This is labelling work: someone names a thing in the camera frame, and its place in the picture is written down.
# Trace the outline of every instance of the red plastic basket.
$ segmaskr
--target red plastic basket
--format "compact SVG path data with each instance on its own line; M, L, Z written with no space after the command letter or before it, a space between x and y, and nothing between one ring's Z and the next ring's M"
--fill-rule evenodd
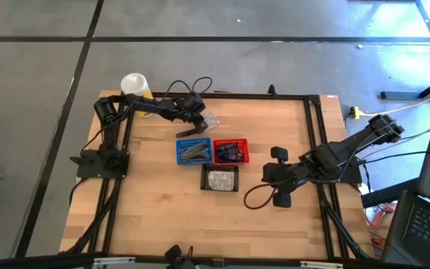
M216 154L216 147L221 145L226 145L230 143L236 143L238 145L238 149L245 156L245 160L237 163L220 163L218 162L218 155ZM214 164L218 165L237 165L237 164L248 164L250 162L250 158L248 155L248 142L245 138L235 138L235 139L221 139L214 140Z

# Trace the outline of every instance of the black bracket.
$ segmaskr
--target black bracket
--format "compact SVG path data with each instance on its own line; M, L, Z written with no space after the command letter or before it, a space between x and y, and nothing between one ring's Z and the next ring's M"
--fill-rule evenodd
M315 105L321 105L321 99L320 96L317 94L309 94L307 95L308 100L312 103L314 103Z
M269 85L268 94L271 94L274 98L276 98L278 96L278 94L276 93L276 90L275 90L275 85L273 85L273 84Z
M84 150L82 157L71 157L79 165L77 176L81 178L123 179L127 175L130 152L121 152L119 169L111 170L105 167L105 162L98 150Z
M225 268L225 260L223 258L212 259L213 268Z

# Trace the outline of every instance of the white plastic cup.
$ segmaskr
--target white plastic cup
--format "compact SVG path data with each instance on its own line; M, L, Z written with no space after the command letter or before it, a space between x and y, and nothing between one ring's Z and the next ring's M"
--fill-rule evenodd
M147 84L146 77L139 73L131 73L126 75L120 82L120 87L124 94L133 93L136 96L143 96L148 99L154 99ZM142 111L136 111L135 114L139 117L150 117L152 114Z

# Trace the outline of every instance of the black clamp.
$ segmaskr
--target black clamp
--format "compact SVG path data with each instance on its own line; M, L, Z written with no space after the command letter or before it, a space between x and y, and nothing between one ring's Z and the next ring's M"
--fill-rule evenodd
M225 268L225 260L223 258L212 259L213 268Z
M71 157L78 166L81 178L124 179L127 175L130 152L113 149L110 154L101 150L84 150L81 157Z
M278 97L278 94L276 93L276 90L275 90L275 85L273 85L273 84L269 85L268 94L271 94L273 98Z
M197 267L190 260L192 258L193 247L190 247L187 256L182 256L182 250L178 245L173 245L165 252L165 259L169 263L166 269L196 269Z
M308 94L307 98L313 104L315 104L315 105L321 105L321 99L320 99L319 95L317 95L317 94Z

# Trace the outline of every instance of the blue plastic box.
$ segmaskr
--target blue plastic box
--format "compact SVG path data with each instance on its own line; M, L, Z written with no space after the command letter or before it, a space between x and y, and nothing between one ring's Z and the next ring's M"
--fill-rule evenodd
M194 161L194 162L187 162L182 161L180 159L180 151L181 149L186 149L191 146L195 146L196 144L200 143L206 143L208 146L208 161ZM195 138L195 139L183 139L183 140L177 140L176 144L176 152L177 152L177 164L178 165L197 165L197 164L211 164L214 162L214 155L212 153L212 143L210 138Z

